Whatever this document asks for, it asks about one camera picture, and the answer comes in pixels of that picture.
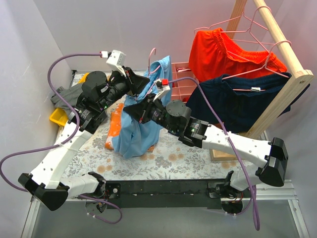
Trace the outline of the light blue shorts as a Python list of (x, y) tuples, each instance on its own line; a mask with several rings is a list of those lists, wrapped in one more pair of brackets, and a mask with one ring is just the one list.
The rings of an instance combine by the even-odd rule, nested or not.
[(142, 102), (158, 93), (154, 86), (155, 80), (172, 80), (171, 56), (151, 63), (144, 76), (149, 78), (149, 83), (138, 96), (126, 96), (121, 112), (120, 133), (112, 139), (114, 151), (124, 159), (142, 156), (159, 140), (162, 127), (146, 118)]

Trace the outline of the pink wire hanger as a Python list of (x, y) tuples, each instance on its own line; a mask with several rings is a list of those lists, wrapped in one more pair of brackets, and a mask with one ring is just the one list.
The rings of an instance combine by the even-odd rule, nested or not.
[(156, 55), (157, 49), (156, 48), (152, 48), (149, 57), (148, 57), (148, 70), (146, 71), (145, 77), (147, 77), (150, 81), (149, 83), (145, 86), (145, 88), (143, 89), (143, 91), (139, 94), (139, 96), (137, 97), (137, 101), (140, 101), (141, 99), (143, 99), (148, 92), (152, 91), (153, 88), (153, 83), (156, 79), (159, 78), (160, 76), (160, 68), (161, 68), (161, 64), (159, 62), (159, 60), (152, 62), (151, 61), (151, 57), (154, 55)]

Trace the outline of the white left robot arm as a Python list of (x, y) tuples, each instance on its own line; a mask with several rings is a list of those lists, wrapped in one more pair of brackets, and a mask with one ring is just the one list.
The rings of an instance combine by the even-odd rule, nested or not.
[(80, 84), (75, 111), (79, 117), (67, 122), (62, 134), (45, 158), (30, 172), (23, 173), (18, 182), (49, 210), (55, 211), (70, 197), (89, 194), (101, 198), (106, 191), (103, 176), (89, 172), (73, 178), (62, 178), (64, 171), (79, 149), (107, 118), (106, 110), (124, 95), (139, 95), (149, 83), (129, 67), (113, 71), (110, 77), (93, 71)]

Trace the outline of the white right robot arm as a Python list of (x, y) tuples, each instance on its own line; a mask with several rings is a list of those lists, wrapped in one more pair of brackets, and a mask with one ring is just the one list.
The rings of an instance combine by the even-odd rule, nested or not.
[(234, 198), (249, 187), (264, 183), (284, 186), (288, 153), (282, 139), (256, 140), (224, 130), (191, 116), (191, 109), (174, 100), (163, 106), (159, 99), (126, 106), (124, 112), (142, 124), (150, 121), (178, 136), (190, 147), (213, 149), (235, 155), (252, 163), (240, 171), (230, 171), (224, 181), (210, 188), (218, 196)]

